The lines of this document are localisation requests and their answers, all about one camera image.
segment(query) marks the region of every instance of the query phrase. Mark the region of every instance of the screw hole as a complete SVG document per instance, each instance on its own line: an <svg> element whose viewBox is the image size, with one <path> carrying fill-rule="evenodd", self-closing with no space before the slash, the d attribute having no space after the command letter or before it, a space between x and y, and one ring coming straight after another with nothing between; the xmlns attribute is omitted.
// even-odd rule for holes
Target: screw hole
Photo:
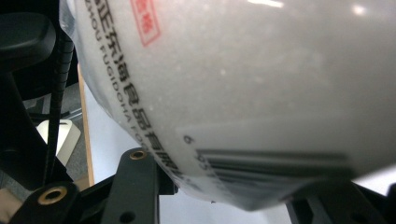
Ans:
<svg viewBox="0 0 396 224"><path fill-rule="evenodd" d="M67 194L67 188L60 186L47 189L38 198L38 203L41 205L49 205L59 202Z"/></svg>
<svg viewBox="0 0 396 224"><path fill-rule="evenodd" d="M59 197L59 195L61 195L60 191L53 191L53 192L47 194L46 199L47 200L55 199L55 198Z"/></svg>
<svg viewBox="0 0 396 224"><path fill-rule="evenodd" d="M360 213L351 213L350 217L358 223L367 223L368 222L367 218Z"/></svg>
<svg viewBox="0 0 396 224"><path fill-rule="evenodd" d="M134 221L134 213L133 212L124 212L120 216L120 223L131 223Z"/></svg>
<svg viewBox="0 0 396 224"><path fill-rule="evenodd" d="M139 150L135 151L130 155L130 158L134 161L142 160L147 157L147 153L145 151Z"/></svg>

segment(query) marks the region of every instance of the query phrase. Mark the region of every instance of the white surface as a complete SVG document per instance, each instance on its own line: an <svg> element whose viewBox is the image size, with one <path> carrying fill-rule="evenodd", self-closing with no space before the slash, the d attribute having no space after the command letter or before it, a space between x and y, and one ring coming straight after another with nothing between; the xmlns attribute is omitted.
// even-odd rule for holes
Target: white surface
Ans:
<svg viewBox="0 0 396 224"><path fill-rule="evenodd" d="M36 128L46 143L49 138L49 121L44 120ZM77 141L81 136L81 131L71 120L61 119L59 125L58 143L56 147L56 157L66 166L70 156L76 147Z"/></svg>
<svg viewBox="0 0 396 224"><path fill-rule="evenodd" d="M362 176L354 182L367 189L387 195L389 186L396 183L396 165Z"/></svg>
<svg viewBox="0 0 396 224"><path fill-rule="evenodd" d="M289 224L285 205L258 212L245 212L223 203L195 200L183 192L161 197L162 224Z"/></svg>
<svg viewBox="0 0 396 224"><path fill-rule="evenodd" d="M116 173L123 152L140 146L97 104L86 84L84 90L93 180L98 183Z"/></svg>

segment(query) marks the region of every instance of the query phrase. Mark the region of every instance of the brass insert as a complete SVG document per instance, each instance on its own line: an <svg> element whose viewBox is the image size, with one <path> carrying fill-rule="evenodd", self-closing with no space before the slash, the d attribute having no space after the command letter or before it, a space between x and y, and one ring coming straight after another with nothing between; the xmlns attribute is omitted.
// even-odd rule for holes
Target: brass insert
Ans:
<svg viewBox="0 0 396 224"><path fill-rule="evenodd" d="M59 202L67 194L67 188L60 186L47 189L38 198L38 203L41 205L49 205Z"/></svg>
<svg viewBox="0 0 396 224"><path fill-rule="evenodd" d="M132 160L137 161L137 160L142 160L145 159L147 157L147 152L143 151L143 150L138 150L135 151L133 153L131 153L131 155L129 156Z"/></svg>

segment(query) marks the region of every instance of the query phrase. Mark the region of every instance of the black metal bracket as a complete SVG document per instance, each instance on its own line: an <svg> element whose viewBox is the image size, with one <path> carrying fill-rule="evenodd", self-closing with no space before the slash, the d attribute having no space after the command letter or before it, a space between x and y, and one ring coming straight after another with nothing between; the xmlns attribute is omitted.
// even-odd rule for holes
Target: black metal bracket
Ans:
<svg viewBox="0 0 396 224"><path fill-rule="evenodd" d="M150 154L132 149L122 155L114 176L82 192L69 182L48 185L34 192L9 223L155 224L159 195L176 192Z"/></svg>
<svg viewBox="0 0 396 224"><path fill-rule="evenodd" d="M352 182L287 203L293 224L396 223L396 185L388 197Z"/></svg>

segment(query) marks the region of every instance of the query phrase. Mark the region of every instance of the red stamp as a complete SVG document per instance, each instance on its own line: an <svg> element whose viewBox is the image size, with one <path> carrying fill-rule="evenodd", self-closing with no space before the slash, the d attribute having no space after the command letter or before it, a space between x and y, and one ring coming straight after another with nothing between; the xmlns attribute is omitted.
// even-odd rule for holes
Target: red stamp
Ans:
<svg viewBox="0 0 396 224"><path fill-rule="evenodd" d="M161 35L152 0L131 0L134 19L144 47Z"/></svg>

